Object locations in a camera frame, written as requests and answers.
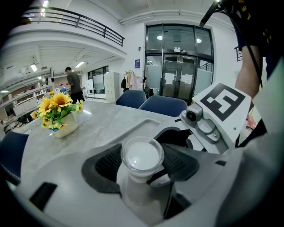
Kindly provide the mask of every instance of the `metal railing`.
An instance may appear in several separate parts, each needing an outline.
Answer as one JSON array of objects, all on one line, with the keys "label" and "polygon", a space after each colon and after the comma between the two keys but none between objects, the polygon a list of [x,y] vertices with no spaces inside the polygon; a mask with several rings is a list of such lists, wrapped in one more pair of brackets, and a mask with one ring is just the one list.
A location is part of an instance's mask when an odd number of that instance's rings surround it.
[{"label": "metal railing", "polygon": [[239,47],[235,47],[236,54],[237,54],[237,61],[242,61],[243,60],[243,53],[239,50]]},{"label": "metal railing", "polygon": [[23,14],[23,17],[27,19],[22,20],[21,25],[30,23],[69,25],[91,31],[123,46],[124,38],[120,34],[96,20],[69,10],[55,7],[30,7]]},{"label": "metal railing", "polygon": [[211,63],[207,62],[206,64],[204,64],[203,66],[200,66],[199,68],[206,70],[206,71],[211,71]]}]

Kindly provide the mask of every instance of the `poster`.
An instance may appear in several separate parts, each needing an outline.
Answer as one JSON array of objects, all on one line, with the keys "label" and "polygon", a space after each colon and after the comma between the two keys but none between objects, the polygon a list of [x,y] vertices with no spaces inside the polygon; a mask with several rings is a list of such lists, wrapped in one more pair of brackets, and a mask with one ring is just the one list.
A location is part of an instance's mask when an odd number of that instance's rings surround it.
[{"label": "poster", "polygon": [[140,59],[135,60],[135,69],[140,68]]}]

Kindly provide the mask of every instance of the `plastic cup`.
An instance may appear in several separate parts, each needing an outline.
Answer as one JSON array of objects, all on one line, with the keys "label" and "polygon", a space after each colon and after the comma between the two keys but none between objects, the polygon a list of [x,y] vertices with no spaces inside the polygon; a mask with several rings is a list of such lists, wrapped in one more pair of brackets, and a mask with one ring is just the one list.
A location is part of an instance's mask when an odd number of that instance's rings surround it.
[{"label": "plastic cup", "polygon": [[122,148],[121,159],[129,170],[132,180],[145,183],[164,161],[164,150],[154,139],[135,137]]}]

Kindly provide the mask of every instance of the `black pants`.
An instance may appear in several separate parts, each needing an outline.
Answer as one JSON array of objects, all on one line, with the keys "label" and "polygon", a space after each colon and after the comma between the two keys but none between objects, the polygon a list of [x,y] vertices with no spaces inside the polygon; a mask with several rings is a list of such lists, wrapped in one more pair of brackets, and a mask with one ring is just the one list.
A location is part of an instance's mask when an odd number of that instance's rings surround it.
[{"label": "black pants", "polygon": [[73,100],[73,104],[75,104],[77,102],[77,100],[83,100],[83,102],[85,101],[84,97],[83,97],[83,92],[79,91],[77,93],[71,94],[70,95],[72,100]]}]

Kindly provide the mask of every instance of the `yellow flower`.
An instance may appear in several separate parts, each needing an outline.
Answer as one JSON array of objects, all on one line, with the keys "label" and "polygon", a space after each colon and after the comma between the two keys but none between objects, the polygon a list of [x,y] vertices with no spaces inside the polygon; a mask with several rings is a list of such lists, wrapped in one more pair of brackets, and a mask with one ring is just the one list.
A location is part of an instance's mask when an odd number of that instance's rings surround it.
[{"label": "yellow flower", "polygon": [[47,113],[49,113],[51,111],[51,109],[49,108],[50,105],[50,99],[48,98],[44,98],[41,102],[41,104],[39,105],[39,116],[43,117],[44,115],[46,115]]},{"label": "yellow flower", "polygon": [[59,127],[59,130],[61,130],[66,124],[62,124],[60,127]]},{"label": "yellow flower", "polygon": [[32,112],[32,118],[37,119],[37,112],[36,111]]},{"label": "yellow flower", "polygon": [[58,128],[58,123],[52,124],[49,126],[50,129],[56,129]]},{"label": "yellow flower", "polygon": [[48,123],[49,123],[49,119],[44,118],[44,119],[43,119],[43,123],[44,123],[44,124],[48,124]]},{"label": "yellow flower", "polygon": [[48,124],[42,123],[42,124],[41,124],[41,127],[42,127],[42,128],[47,128],[47,127],[48,127]]},{"label": "yellow flower", "polygon": [[51,98],[51,105],[57,107],[58,112],[61,112],[61,107],[72,105],[71,102],[70,96],[63,93],[56,94]]},{"label": "yellow flower", "polygon": [[83,109],[83,100],[80,100],[80,103],[79,103],[79,110],[82,111]]}]

